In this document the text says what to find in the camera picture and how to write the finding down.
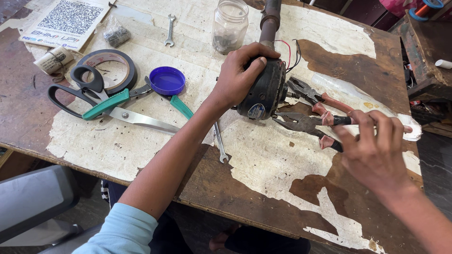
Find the light blue sleeve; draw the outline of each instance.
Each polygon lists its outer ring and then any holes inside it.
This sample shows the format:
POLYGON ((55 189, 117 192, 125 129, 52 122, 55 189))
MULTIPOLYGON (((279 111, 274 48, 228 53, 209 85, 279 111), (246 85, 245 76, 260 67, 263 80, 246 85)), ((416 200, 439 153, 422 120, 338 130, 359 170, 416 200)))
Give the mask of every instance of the light blue sleeve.
POLYGON ((105 218, 100 232, 73 254, 149 254, 148 244, 157 227, 157 220, 140 209, 116 203, 105 218))

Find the black pants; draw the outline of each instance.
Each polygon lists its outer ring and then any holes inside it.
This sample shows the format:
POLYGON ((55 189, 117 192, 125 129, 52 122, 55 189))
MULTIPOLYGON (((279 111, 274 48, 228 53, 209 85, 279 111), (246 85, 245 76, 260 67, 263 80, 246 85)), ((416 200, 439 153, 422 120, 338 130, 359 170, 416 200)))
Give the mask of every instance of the black pants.
MULTIPOLYGON (((110 202, 110 207, 118 202, 127 188, 107 180, 102 180, 102 187, 103 198, 110 202)), ((168 211, 157 222, 159 224, 149 243, 152 254, 193 254, 168 211)), ((311 244, 308 239, 296 240, 256 227, 243 226, 228 237, 225 247, 243 254, 308 254, 311 244)))

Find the clear plastic jar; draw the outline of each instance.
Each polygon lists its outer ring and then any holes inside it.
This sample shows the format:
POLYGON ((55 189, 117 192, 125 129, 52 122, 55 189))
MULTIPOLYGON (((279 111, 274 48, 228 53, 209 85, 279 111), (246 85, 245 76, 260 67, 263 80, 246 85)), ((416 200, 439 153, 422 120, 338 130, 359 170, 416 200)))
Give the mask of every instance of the clear plastic jar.
POLYGON ((220 0, 213 14, 212 45, 226 55, 239 49, 248 29, 248 6, 242 0, 220 0))

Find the hand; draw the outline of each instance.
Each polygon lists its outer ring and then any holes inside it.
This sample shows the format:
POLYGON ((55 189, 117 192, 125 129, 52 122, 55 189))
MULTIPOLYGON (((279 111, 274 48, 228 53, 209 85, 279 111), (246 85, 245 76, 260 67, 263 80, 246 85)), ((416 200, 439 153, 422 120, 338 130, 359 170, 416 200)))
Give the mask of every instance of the hand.
POLYGON ((229 52, 221 65, 218 82, 209 98, 226 108, 239 104, 245 98, 257 76, 265 68, 267 64, 265 57, 279 58, 280 56, 281 54, 258 42, 244 45, 238 50, 229 52), (244 71, 243 66, 255 56, 261 57, 254 60, 250 67, 244 71))
POLYGON ((343 126, 334 131, 342 141, 342 164, 350 174, 379 198, 412 185, 402 158, 404 127, 400 120, 377 110, 354 110, 347 115, 358 122, 360 134, 355 138, 343 126))

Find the wrench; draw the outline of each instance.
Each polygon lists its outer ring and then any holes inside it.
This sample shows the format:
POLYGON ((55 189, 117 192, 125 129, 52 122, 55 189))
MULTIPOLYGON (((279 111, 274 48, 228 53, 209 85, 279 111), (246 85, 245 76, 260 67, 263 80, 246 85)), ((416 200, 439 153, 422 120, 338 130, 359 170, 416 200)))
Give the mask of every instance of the wrench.
POLYGON ((229 161, 229 157, 226 155, 225 148, 223 147, 223 142, 221 141, 220 130, 218 129, 218 123, 215 122, 214 126, 215 126, 215 135, 217 136, 217 139, 218 139, 218 147, 220 148, 220 161, 221 161, 221 163, 224 163, 223 160, 226 159, 226 161, 229 161))
POLYGON ((171 14, 170 14, 170 15, 168 15, 168 19, 169 19, 169 23, 170 23, 169 28, 168 28, 168 39, 166 39, 166 41, 164 43, 165 43, 165 46, 169 43, 169 47, 172 47, 172 46, 174 46, 174 42, 172 40, 172 38, 173 38, 173 22, 176 19, 176 16, 171 16, 171 14))

